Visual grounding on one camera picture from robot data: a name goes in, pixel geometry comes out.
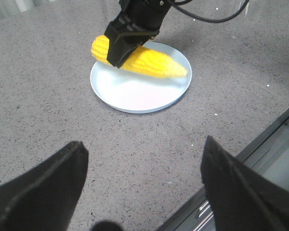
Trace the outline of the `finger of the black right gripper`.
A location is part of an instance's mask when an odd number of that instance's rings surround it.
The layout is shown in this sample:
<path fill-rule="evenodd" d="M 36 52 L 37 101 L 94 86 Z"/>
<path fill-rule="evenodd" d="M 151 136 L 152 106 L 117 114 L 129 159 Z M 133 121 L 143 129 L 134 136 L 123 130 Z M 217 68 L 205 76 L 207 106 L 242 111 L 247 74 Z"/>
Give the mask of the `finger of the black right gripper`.
<path fill-rule="evenodd" d="M 159 29 L 148 29 L 137 25 L 127 16 L 118 16 L 111 21 L 104 35 L 109 39 L 107 61 L 121 68 L 131 54 L 159 33 Z"/>

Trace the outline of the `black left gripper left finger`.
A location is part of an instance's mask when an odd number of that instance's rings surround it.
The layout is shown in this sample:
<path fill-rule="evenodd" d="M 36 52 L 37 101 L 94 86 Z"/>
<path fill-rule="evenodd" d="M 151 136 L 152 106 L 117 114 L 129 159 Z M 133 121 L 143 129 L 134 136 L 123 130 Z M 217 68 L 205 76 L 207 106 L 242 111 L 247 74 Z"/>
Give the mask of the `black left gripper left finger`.
<path fill-rule="evenodd" d="M 0 231 L 65 231 L 85 184 L 89 152 L 72 141 L 0 186 Z"/>

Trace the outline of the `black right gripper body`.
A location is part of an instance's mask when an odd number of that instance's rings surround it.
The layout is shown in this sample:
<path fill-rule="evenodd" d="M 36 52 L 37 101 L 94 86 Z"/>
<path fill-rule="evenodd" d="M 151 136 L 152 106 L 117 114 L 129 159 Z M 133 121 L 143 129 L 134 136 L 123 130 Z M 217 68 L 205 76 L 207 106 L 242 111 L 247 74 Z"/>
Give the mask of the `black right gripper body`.
<path fill-rule="evenodd" d="M 171 2 L 166 0 L 120 0 L 119 32 L 158 33 Z"/>

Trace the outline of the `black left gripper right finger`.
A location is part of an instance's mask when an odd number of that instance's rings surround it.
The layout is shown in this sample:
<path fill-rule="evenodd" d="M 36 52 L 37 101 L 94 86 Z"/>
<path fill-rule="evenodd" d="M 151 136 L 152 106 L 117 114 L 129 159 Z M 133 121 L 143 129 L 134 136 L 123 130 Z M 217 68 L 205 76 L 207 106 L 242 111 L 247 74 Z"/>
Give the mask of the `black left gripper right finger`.
<path fill-rule="evenodd" d="M 212 136 L 200 165 L 218 231 L 289 231 L 289 192 L 231 156 Z"/>

